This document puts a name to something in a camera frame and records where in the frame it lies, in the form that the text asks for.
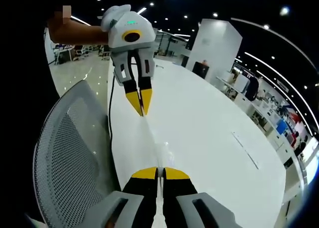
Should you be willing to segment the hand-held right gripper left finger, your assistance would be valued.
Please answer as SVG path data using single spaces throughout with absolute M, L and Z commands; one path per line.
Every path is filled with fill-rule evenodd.
M 124 189 L 113 191 L 86 211 L 83 228 L 150 228 L 157 206 L 158 168 L 135 172 Z

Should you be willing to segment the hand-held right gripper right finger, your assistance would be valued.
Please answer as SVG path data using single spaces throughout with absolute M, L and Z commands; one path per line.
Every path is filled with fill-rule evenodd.
M 198 193 L 189 176 L 163 169 L 163 214 L 168 228 L 239 228 L 235 215 L 207 193 Z

